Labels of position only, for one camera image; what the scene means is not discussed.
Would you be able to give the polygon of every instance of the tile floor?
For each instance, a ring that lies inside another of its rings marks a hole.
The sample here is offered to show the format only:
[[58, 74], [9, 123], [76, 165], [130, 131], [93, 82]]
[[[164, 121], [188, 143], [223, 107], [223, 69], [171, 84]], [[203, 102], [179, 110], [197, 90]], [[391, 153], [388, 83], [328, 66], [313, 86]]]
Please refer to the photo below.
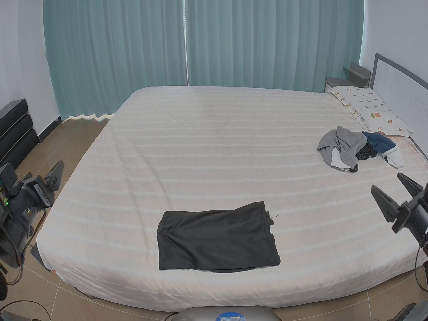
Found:
[[[43, 176], [62, 159], [65, 168], [61, 190], [107, 122], [108, 120], [98, 122], [81, 119], [62, 123], [22, 162], [16, 170], [19, 178], [28, 172]], [[6, 279], [11, 280], [14, 275], [16, 271], [11, 270]], [[426, 287], [423, 269], [419, 269], [418, 277]], [[427, 298], [428, 294], [417, 286], [413, 272], [408, 272], [352, 296], [278, 308], [275, 313], [283, 321], [385, 321], [394, 317], [406, 304]], [[9, 287], [8, 298], [0, 303], [0, 307], [14, 300], [34, 300], [41, 303], [51, 313], [53, 321], [152, 321], [163, 320], [168, 315], [104, 300], [90, 300], [61, 281], [56, 274], [47, 272], [29, 253], [25, 257], [22, 280]], [[17, 303], [8, 310], [28, 318], [48, 320], [45, 311], [35, 304]]]

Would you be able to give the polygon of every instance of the blue clothing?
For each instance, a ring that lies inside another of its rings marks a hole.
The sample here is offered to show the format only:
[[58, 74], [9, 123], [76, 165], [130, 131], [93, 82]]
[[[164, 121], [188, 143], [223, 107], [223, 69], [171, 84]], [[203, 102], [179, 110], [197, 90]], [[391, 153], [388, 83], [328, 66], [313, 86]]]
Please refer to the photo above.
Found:
[[376, 152], [384, 153], [395, 147], [395, 143], [382, 134], [370, 132], [363, 133]]

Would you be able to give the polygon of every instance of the curtain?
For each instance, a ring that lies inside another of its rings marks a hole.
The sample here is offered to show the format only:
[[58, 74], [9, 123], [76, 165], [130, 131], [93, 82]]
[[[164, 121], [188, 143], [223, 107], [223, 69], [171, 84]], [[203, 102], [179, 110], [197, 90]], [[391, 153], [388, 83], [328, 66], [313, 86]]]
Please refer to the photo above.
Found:
[[117, 111], [146, 86], [187, 85], [183, 0], [44, 0], [62, 119]]
[[364, 0], [185, 0], [189, 85], [323, 92], [358, 62]]

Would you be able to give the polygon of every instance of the striped bed sheet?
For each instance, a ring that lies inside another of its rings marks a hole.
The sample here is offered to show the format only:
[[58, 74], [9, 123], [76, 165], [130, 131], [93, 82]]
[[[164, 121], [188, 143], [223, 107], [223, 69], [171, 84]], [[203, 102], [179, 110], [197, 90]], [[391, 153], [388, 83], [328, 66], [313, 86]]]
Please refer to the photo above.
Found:
[[[331, 94], [262, 88], [150, 87], [107, 123], [37, 237], [49, 269], [79, 290], [134, 307], [283, 307], [350, 295], [409, 271], [417, 244], [394, 234], [370, 194], [410, 196], [380, 157], [357, 173], [329, 167], [320, 138], [362, 128]], [[395, 137], [402, 172], [425, 184], [428, 164]], [[167, 210], [235, 209], [265, 201], [277, 267], [232, 274], [158, 268]], [[420, 255], [419, 264], [426, 260]]]

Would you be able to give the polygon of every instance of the white pillow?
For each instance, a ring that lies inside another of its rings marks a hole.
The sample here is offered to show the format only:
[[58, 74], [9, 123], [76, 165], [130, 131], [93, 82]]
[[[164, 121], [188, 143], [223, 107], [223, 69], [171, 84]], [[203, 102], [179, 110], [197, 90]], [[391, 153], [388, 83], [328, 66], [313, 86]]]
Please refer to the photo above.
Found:
[[338, 86], [327, 91], [343, 103], [367, 132], [388, 136], [411, 135], [406, 123], [388, 109], [371, 88]]

